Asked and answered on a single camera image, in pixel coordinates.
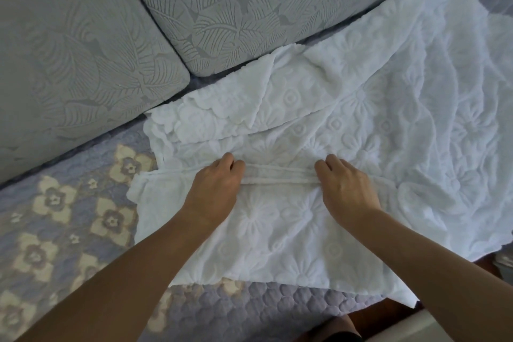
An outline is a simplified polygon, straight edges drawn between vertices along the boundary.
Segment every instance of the wooden floor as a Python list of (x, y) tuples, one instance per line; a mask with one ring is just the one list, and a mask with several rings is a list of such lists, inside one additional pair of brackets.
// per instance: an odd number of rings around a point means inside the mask
[[(499, 270), (493, 264), (493, 257), (494, 254), (489, 254), (481, 258), (479, 261), (476, 261), (476, 264), (488, 272), (500, 277)], [(385, 299), (361, 311), (350, 313), (349, 317), (355, 324), (358, 332), (362, 335), (362, 338), (367, 339), (390, 326), (395, 325), (397, 322), (406, 319), (408, 316), (420, 311), (422, 308), (422, 304), (420, 303), (417, 304), (417, 307), (412, 309), (407, 306), (403, 306), (396, 301)], [(304, 335), (295, 342), (308, 342), (308, 338)]]

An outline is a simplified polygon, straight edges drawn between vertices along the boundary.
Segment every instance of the forearm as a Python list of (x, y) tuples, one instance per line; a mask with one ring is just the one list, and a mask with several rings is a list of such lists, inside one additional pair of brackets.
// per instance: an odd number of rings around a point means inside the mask
[(385, 262), (456, 341), (513, 340), (513, 288), (382, 211), (344, 227)]
[(137, 340), (166, 287), (215, 227), (181, 210), (39, 320), (19, 341)]

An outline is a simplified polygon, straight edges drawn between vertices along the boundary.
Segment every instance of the sofa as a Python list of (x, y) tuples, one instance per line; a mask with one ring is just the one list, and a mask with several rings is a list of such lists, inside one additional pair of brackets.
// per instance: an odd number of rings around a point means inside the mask
[(380, 1), (0, 0), (0, 183)]

